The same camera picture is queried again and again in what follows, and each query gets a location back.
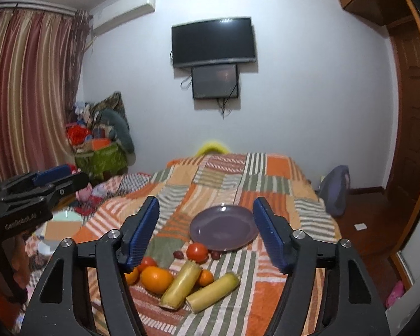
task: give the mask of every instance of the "red date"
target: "red date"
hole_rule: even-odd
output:
[[[221,257],[221,253],[220,253],[219,251],[215,251],[215,250],[213,250],[213,251],[210,253],[210,256],[211,256],[211,258],[212,258],[213,260],[219,260],[219,259],[220,259],[220,257]]]
[[[183,259],[184,258],[184,253],[182,251],[178,250],[178,251],[173,252],[173,256],[176,259]]]

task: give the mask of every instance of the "silver bolt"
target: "silver bolt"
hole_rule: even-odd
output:
[[[303,239],[303,238],[306,236],[305,232],[304,232],[304,231],[302,231],[302,230],[294,230],[294,231],[292,232],[292,235],[293,235],[296,239]]]
[[[61,246],[63,248],[68,248],[73,243],[73,239],[70,239],[69,237],[67,239],[63,239],[61,241]]]
[[[344,248],[351,248],[352,247],[352,242],[350,240],[341,239],[340,243],[341,243],[341,246],[343,246]]]
[[[118,231],[118,230],[110,230],[108,232],[108,238],[109,239],[116,239],[118,236],[120,236],[120,231]]]

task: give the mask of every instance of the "air conditioner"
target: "air conditioner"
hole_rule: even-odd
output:
[[[94,34],[104,34],[121,24],[154,11],[155,0],[118,0],[94,13]]]

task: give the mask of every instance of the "red tomato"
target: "red tomato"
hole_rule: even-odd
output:
[[[194,260],[195,262],[201,264],[206,262],[209,256],[209,251],[204,244],[199,242],[193,242],[188,245],[187,248],[187,258]]]
[[[141,274],[147,267],[156,267],[157,262],[150,256],[144,256],[140,265],[137,267],[138,272]]]

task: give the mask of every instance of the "wooden door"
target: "wooden door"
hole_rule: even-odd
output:
[[[387,194],[410,216],[420,195],[420,33],[415,21],[389,30],[399,80],[397,145]]]

